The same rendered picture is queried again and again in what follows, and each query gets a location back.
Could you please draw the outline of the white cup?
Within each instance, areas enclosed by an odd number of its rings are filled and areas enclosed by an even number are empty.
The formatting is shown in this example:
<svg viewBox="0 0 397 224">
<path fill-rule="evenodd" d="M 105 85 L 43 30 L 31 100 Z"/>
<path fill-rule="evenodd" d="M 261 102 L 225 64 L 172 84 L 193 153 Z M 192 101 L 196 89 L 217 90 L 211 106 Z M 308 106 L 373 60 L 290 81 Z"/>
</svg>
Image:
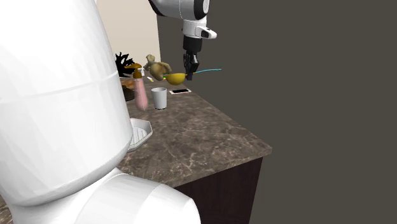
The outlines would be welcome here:
<svg viewBox="0 0 397 224">
<path fill-rule="evenodd" d="M 167 89 L 157 87 L 151 89 L 155 109 L 165 109 L 167 107 Z"/>
</svg>

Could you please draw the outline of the white octagonal plate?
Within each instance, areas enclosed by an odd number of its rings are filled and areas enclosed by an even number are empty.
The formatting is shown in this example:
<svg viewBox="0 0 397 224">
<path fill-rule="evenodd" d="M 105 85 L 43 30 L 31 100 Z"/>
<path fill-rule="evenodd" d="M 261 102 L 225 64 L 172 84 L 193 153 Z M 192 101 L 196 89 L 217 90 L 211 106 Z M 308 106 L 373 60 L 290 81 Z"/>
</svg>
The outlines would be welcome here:
<svg viewBox="0 0 397 224">
<path fill-rule="evenodd" d="M 135 151 L 142 146 L 153 134 L 151 123 L 147 120 L 131 118 L 132 138 L 128 152 Z"/>
</svg>

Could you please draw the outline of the tan ginger root figure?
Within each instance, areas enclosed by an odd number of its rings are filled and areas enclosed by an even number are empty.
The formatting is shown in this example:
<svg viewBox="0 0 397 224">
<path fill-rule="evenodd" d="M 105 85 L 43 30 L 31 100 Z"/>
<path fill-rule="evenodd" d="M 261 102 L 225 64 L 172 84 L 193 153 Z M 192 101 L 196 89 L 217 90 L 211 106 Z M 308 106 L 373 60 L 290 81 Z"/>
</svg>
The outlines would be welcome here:
<svg viewBox="0 0 397 224">
<path fill-rule="evenodd" d="M 155 56 L 148 54 L 146 56 L 147 63 L 143 66 L 145 71 L 148 71 L 154 79 L 162 81 L 166 74 L 170 74 L 172 69 L 168 63 L 156 62 Z"/>
</svg>

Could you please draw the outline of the dark brown bowl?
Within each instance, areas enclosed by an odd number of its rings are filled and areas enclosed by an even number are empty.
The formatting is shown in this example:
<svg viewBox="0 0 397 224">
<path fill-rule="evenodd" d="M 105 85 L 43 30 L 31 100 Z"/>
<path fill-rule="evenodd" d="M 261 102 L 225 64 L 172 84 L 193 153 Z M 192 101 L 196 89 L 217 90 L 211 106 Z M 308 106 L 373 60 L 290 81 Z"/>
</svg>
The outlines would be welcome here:
<svg viewBox="0 0 397 224">
<path fill-rule="evenodd" d="M 124 98 L 126 101 L 131 101 L 134 96 L 134 80 L 128 77 L 120 77 Z"/>
</svg>

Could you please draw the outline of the black coral figure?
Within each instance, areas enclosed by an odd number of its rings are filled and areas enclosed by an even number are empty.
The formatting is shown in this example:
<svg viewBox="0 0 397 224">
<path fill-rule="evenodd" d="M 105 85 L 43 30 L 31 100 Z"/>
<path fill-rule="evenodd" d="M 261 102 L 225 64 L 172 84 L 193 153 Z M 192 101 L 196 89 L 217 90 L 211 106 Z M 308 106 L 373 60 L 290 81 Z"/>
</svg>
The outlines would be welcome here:
<svg viewBox="0 0 397 224">
<path fill-rule="evenodd" d="M 119 77 L 126 77 L 126 74 L 132 74 L 135 71 L 134 68 L 128 68 L 128 66 L 134 64 L 133 59 L 129 58 L 128 53 L 122 54 L 122 52 L 120 52 L 119 54 L 115 54 L 115 57 L 115 64 L 118 70 Z"/>
</svg>

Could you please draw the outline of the pink spray bottle brown pump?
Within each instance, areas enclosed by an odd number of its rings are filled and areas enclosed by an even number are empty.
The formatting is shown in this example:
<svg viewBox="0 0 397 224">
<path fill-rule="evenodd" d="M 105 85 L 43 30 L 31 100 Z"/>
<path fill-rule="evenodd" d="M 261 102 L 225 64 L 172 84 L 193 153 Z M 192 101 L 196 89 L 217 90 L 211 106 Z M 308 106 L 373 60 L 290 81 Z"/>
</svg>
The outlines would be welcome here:
<svg viewBox="0 0 397 224">
<path fill-rule="evenodd" d="M 125 68 L 134 68 L 132 73 L 133 84 L 134 84 L 134 95 L 136 100 L 136 106 L 141 111 L 145 111 L 148 108 L 148 98 L 144 87 L 144 81 L 142 76 L 142 65 L 135 63 Z"/>
</svg>

